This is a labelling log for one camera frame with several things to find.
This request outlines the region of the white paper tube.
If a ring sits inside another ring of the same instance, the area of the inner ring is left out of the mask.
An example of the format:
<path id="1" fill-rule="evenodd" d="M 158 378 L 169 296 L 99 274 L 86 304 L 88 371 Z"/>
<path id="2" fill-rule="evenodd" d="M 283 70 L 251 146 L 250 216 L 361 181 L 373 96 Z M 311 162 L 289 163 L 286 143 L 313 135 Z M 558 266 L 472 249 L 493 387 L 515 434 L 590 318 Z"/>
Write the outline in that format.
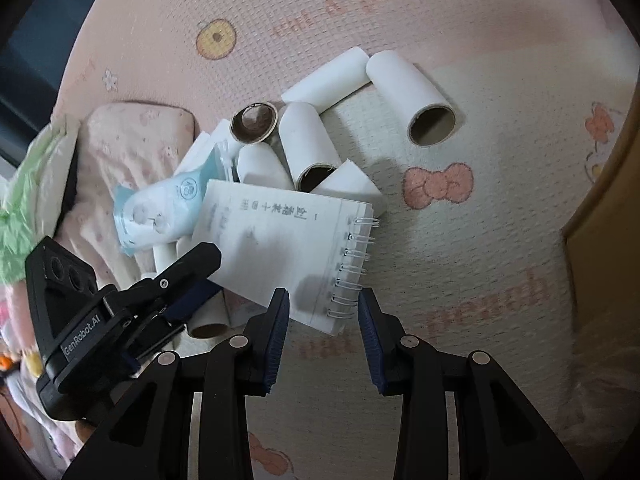
<path id="1" fill-rule="evenodd" d="M 366 72 L 369 60 L 360 47 L 353 47 L 285 90 L 281 100 L 310 104 L 322 114 L 370 82 Z"/>
<path id="2" fill-rule="evenodd" d="M 267 140 L 277 128 L 279 113 L 270 102 L 254 102 L 230 119 L 222 120 L 210 136 L 232 145 L 250 145 Z"/>
<path id="3" fill-rule="evenodd" d="M 152 248 L 152 253 L 155 272 L 161 274 L 177 260 L 176 243 L 155 245 Z"/>
<path id="4" fill-rule="evenodd" d="M 288 170 L 267 143 L 255 143 L 241 148 L 236 160 L 236 172 L 241 183 L 294 190 Z"/>
<path id="5" fill-rule="evenodd" d="M 206 301 L 186 323 L 186 331 L 195 339 L 210 339 L 224 334 L 229 328 L 229 315 L 224 293 L 218 292 Z"/>
<path id="6" fill-rule="evenodd" d="M 375 218 L 386 213 L 386 199 L 373 181 L 350 159 L 345 160 L 329 177 L 318 184 L 311 194 L 356 200 L 368 203 Z"/>
<path id="7" fill-rule="evenodd" d="M 427 76 L 398 52 L 372 55 L 366 72 L 414 145 L 434 145 L 454 132 L 454 108 Z"/>
<path id="8" fill-rule="evenodd" d="M 282 110 L 278 130 L 297 191 L 313 191 L 341 166 L 341 157 L 312 105 L 288 104 Z"/>

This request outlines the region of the brown cardboard box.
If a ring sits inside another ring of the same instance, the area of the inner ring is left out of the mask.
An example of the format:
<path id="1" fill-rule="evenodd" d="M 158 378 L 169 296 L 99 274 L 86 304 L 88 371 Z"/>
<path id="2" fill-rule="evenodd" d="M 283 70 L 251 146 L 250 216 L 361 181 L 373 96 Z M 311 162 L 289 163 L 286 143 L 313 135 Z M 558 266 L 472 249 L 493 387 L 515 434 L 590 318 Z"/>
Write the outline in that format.
<path id="1" fill-rule="evenodd" d="M 624 123 L 564 228 L 574 298 L 575 383 L 563 438 L 627 439 L 639 421 L 639 119 Z"/>

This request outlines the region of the spiral notebook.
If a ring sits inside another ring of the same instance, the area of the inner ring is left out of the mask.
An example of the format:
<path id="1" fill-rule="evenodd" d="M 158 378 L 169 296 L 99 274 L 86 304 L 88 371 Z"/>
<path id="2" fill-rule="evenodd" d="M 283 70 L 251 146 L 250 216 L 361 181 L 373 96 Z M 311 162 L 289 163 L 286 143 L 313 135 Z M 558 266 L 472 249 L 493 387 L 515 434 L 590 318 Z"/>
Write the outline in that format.
<path id="1" fill-rule="evenodd" d="M 218 247 L 214 283 L 261 306 L 284 288 L 292 320 L 335 336 L 356 314 L 377 226 L 368 203 L 211 180 L 192 240 Z"/>

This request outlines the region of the blue white wipes pack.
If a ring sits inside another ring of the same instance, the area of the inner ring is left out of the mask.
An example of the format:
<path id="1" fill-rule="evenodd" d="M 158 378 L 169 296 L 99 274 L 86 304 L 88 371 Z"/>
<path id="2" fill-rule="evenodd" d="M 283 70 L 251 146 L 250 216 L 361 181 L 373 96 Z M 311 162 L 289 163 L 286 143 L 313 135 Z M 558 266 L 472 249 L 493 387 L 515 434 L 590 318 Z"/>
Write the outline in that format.
<path id="1" fill-rule="evenodd" d="M 193 233 L 210 180 L 230 181 L 232 159 L 215 148 L 205 162 L 134 191 L 117 185 L 113 218 L 122 252 L 132 256 Z"/>

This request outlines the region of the green white blanket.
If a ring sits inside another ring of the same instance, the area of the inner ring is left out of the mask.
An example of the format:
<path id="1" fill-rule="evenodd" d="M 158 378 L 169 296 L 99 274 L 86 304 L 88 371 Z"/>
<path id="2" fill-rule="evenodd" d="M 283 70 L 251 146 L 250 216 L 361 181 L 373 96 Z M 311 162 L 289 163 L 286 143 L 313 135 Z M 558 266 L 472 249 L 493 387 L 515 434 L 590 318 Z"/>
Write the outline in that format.
<path id="1" fill-rule="evenodd" d="M 1 283 L 25 277 L 25 260 L 54 234 L 76 148 L 80 121 L 64 115 L 29 144 L 1 200 Z"/>

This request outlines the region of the pink patterned pillow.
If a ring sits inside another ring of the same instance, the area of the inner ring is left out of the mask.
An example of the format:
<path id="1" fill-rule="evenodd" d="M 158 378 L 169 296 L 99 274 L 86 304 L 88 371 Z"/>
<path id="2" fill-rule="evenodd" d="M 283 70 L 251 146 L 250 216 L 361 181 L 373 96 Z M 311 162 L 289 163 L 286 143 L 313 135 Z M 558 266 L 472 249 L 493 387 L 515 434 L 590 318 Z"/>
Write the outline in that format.
<path id="1" fill-rule="evenodd" d="M 92 266 L 99 285 L 127 288 L 153 267 L 149 252 L 128 257 L 120 249 L 116 188 L 137 191 L 172 176 L 193 138 L 192 114 L 169 106 L 111 103 L 82 123 L 76 200 L 55 239 Z"/>

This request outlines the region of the pink hello kitty mat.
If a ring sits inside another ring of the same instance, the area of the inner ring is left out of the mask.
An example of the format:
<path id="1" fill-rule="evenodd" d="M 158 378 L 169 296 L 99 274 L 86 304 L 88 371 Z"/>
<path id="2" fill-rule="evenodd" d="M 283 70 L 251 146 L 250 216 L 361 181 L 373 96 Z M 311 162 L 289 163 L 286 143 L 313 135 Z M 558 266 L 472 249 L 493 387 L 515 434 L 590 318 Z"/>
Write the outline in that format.
<path id="1" fill-rule="evenodd" d="M 372 87 L 324 114 L 387 202 L 363 283 L 437 348 L 492 353 L 578 463 L 608 470 L 639 404 L 579 368 L 561 238 L 638 78 L 608 0 L 96 0 L 53 111 L 165 104 L 210 130 L 352 47 L 398 52 L 457 113 L 427 148 Z"/>

